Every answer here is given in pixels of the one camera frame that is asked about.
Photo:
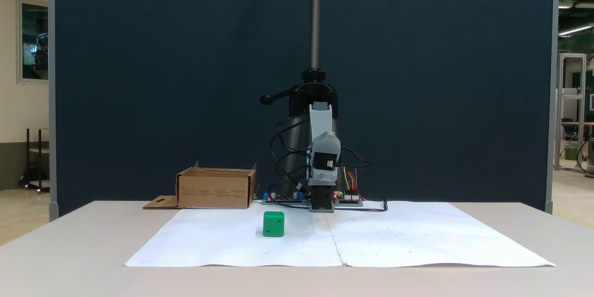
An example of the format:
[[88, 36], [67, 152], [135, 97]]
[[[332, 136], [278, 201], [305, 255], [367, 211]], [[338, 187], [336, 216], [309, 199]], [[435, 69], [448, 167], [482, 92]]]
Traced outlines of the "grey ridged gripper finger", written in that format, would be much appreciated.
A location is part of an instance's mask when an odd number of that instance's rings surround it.
[[337, 170], [310, 169], [308, 171], [308, 185], [334, 186], [337, 180]]

